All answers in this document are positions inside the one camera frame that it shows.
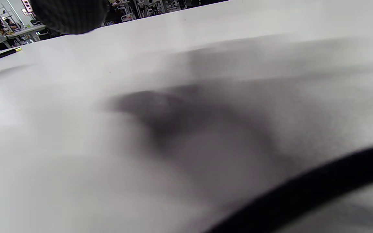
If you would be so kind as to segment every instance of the white table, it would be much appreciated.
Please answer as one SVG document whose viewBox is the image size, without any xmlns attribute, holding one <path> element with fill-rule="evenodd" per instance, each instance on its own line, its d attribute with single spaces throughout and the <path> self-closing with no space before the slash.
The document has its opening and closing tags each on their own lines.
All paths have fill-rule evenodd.
<svg viewBox="0 0 373 233">
<path fill-rule="evenodd" d="M 0 233 L 198 233 L 232 212 L 234 203 L 286 180 L 283 167 L 262 152 L 251 158 L 204 153 L 179 163 L 157 158 L 139 145 L 145 134 L 133 119 L 106 103 L 191 77 L 188 59 L 178 52 L 288 32 L 295 40 L 373 41 L 373 1 L 233 0 L 25 45 L 0 59 Z M 373 61 L 371 46 L 358 57 Z M 218 70 L 204 74 L 222 76 Z M 304 169 L 330 160 L 327 155 L 373 145 L 373 75 L 332 80 L 298 82 L 290 93 L 259 92 L 277 106 L 269 113 L 277 150 Z M 289 96 L 300 99 L 289 104 Z M 373 189 L 349 201 L 373 208 Z M 286 232 L 373 232 L 361 225 L 369 222 L 333 211 Z M 362 219 L 373 223 L 367 213 Z"/>
<path fill-rule="evenodd" d="M 11 35 L 6 35 L 8 39 L 14 39 L 18 37 L 22 37 L 23 35 L 30 35 L 34 41 L 40 41 L 40 38 L 35 34 L 36 31 L 40 31 L 46 28 L 45 25 L 35 25 L 29 28 L 24 28 L 21 31 L 17 31 Z"/>
</svg>

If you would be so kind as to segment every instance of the white desk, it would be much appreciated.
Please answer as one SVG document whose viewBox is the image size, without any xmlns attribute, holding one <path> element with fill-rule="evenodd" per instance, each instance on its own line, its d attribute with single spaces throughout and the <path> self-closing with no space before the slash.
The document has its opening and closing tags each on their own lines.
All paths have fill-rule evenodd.
<svg viewBox="0 0 373 233">
<path fill-rule="evenodd" d="M 35 32 L 43 30 L 44 28 L 46 28 L 45 25 L 35 25 L 35 26 L 29 27 L 29 28 L 25 28 L 21 31 L 17 31 L 17 32 L 11 34 L 11 35 L 6 35 L 6 37 L 8 39 L 14 39 L 16 37 L 21 37 L 23 35 L 29 34 L 34 39 L 34 41 L 40 41 L 40 38 L 35 34 Z"/>
<path fill-rule="evenodd" d="M 0 233 L 199 233 L 231 203 L 284 181 L 285 169 L 262 152 L 188 155 L 178 166 L 156 158 L 139 145 L 142 129 L 105 103 L 190 77 L 177 52 L 286 32 L 297 40 L 373 38 L 373 1 L 233 0 L 28 44 L 0 59 Z M 364 54 L 373 60 L 373 48 Z M 259 92 L 278 107 L 268 115 L 277 151 L 303 168 L 373 144 L 373 75 L 354 85 L 324 80 Z M 373 189 L 349 201 L 373 208 Z M 361 225 L 373 215 L 347 215 L 328 210 L 286 232 L 373 232 Z"/>
</svg>

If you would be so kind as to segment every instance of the black blurry object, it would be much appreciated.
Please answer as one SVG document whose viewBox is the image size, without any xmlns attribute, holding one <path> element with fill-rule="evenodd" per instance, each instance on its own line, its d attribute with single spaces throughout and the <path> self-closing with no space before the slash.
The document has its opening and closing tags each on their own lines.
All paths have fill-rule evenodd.
<svg viewBox="0 0 373 233">
<path fill-rule="evenodd" d="M 108 0 L 31 0 L 36 18 L 63 34 L 83 34 L 105 20 Z"/>
<path fill-rule="evenodd" d="M 373 183 L 373 149 L 358 152 L 283 184 L 206 233 L 270 233 L 302 215 Z"/>
</svg>

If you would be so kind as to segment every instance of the white tabletop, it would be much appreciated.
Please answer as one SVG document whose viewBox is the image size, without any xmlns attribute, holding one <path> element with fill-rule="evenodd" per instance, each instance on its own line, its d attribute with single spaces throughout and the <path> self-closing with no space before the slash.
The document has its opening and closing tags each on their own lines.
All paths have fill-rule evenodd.
<svg viewBox="0 0 373 233">
<path fill-rule="evenodd" d="M 17 31 L 13 34 L 6 35 L 6 37 L 7 38 L 19 37 L 19 36 L 23 36 L 23 35 L 26 35 L 26 34 L 30 34 L 32 32 L 43 30 L 44 28 L 46 28 L 45 25 L 35 25 L 35 26 L 29 27 L 29 28 L 24 28 L 21 31 Z"/>
<path fill-rule="evenodd" d="M 330 46 L 341 51 L 325 56 L 330 65 L 373 61 L 373 1 L 232 0 L 28 44 L 0 59 L 0 233 L 199 233 L 289 174 L 373 145 L 373 72 L 329 83 L 306 75 L 254 91 L 261 96 L 244 106 L 269 119 L 260 127 L 269 126 L 279 159 L 248 153 L 246 143 L 220 155 L 200 151 L 203 143 L 221 150 L 210 133 L 166 158 L 147 146 L 144 128 L 107 107 L 117 95 L 194 77 L 193 62 L 213 65 L 199 72 L 209 78 L 292 76 L 299 70 L 269 66 L 292 54 L 273 40 L 254 53 L 213 44 L 278 33 L 297 41 L 366 37 L 366 46 L 342 43 L 371 47 L 361 54 L 324 43 L 314 56 Z M 208 44 L 208 56 L 182 53 Z M 303 61 L 307 70 L 328 65 Z M 348 201 L 286 232 L 373 232 L 372 212 L 355 208 L 373 209 L 373 189 Z"/>
</svg>

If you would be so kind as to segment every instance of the black cable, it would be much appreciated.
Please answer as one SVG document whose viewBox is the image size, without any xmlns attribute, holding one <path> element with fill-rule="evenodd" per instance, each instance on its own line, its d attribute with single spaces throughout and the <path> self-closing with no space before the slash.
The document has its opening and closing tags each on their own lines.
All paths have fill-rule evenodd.
<svg viewBox="0 0 373 233">
<path fill-rule="evenodd" d="M 257 198 L 206 233 L 270 233 L 373 183 L 373 149 L 316 168 Z"/>
</svg>

